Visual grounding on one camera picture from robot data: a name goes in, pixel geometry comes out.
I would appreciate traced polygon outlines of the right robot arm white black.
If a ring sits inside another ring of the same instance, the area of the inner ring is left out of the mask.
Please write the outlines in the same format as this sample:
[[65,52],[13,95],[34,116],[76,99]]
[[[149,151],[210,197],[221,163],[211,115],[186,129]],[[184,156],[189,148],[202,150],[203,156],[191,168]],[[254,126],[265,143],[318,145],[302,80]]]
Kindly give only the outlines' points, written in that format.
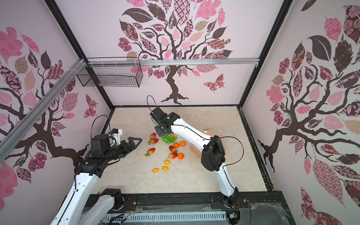
[[157,124],[155,130],[159,136],[174,133],[185,138],[199,150],[203,167],[216,175],[224,205],[229,208],[234,207],[238,202],[239,194],[227,171],[226,153],[221,138],[199,131],[186,123],[178,114],[174,112],[167,114],[159,107],[153,109],[150,116]]

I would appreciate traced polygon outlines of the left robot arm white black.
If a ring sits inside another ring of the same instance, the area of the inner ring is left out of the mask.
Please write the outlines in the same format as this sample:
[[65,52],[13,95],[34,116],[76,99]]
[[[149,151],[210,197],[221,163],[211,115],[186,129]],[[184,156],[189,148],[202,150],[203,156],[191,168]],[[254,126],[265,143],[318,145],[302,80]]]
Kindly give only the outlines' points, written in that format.
[[120,189],[107,188],[89,211],[85,205],[105,169],[135,150],[142,139],[128,137],[120,140],[120,132],[96,135],[91,139],[91,150],[75,171],[74,183],[52,220],[53,225],[97,225],[111,210],[124,205]]

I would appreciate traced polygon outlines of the green grape bunch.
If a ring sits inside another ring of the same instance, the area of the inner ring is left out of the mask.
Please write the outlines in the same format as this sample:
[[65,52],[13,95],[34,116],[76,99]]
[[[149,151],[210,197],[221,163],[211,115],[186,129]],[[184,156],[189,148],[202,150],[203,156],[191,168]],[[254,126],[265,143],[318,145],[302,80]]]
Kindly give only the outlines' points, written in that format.
[[165,144],[173,144],[177,141],[178,137],[175,134],[166,134],[161,139]]

